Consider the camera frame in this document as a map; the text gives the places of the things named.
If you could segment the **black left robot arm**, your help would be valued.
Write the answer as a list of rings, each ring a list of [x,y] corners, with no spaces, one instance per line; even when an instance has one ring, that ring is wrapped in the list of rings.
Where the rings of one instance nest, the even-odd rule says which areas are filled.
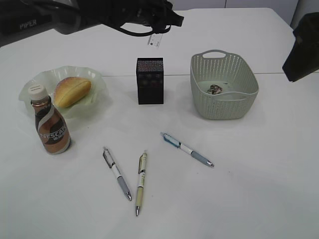
[[[0,34],[30,36],[50,29],[71,34],[103,24],[135,37],[181,27],[183,16],[167,0],[2,0]]]

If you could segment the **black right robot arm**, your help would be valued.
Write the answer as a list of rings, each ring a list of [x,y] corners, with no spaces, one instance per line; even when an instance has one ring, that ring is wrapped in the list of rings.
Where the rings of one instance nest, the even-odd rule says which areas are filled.
[[[290,82],[296,82],[319,69],[319,13],[305,14],[293,35],[293,48],[282,66]]]

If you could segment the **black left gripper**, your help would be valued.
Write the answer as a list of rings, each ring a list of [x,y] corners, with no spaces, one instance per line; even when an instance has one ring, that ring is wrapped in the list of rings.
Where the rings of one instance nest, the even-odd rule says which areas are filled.
[[[173,25],[181,27],[184,17],[173,11],[168,0],[107,0],[99,21],[105,25],[121,27],[134,23],[165,29]]]

